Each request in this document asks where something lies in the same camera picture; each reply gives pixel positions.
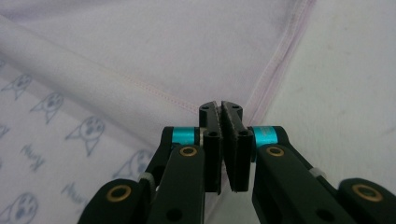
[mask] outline folded cloth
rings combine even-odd
[[[0,223],[76,223],[203,103],[259,124],[313,3],[2,1]]]

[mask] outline cloth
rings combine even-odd
[[[261,122],[313,3],[2,1],[0,223],[76,223],[206,102]]]

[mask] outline white background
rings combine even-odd
[[[395,41],[395,1],[318,0],[263,122],[335,187],[362,177],[396,194]],[[208,223],[259,223],[251,191],[224,191]]]

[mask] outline brass screw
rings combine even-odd
[[[195,156],[198,151],[195,147],[183,147],[180,149],[180,155],[185,156],[185,157],[192,157]]]
[[[279,147],[268,147],[267,153],[275,157],[281,157],[285,155],[285,151]]]
[[[122,195],[114,195],[114,192],[116,190],[124,190]],[[131,195],[132,193],[132,189],[131,187],[127,186],[127,185],[117,185],[116,187],[112,188],[111,190],[108,191],[106,198],[109,202],[111,203],[119,203],[124,201],[126,198],[129,197],[129,195]]]
[[[379,203],[384,199],[384,197],[378,190],[373,189],[372,187],[367,185],[356,184],[352,186],[352,189],[361,198],[373,203]]]

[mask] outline blue tape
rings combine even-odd
[[[256,148],[267,144],[277,144],[277,135],[272,126],[256,126],[252,127],[256,138]]]
[[[194,127],[174,127],[172,143],[179,143],[181,145],[194,145],[194,142]]]

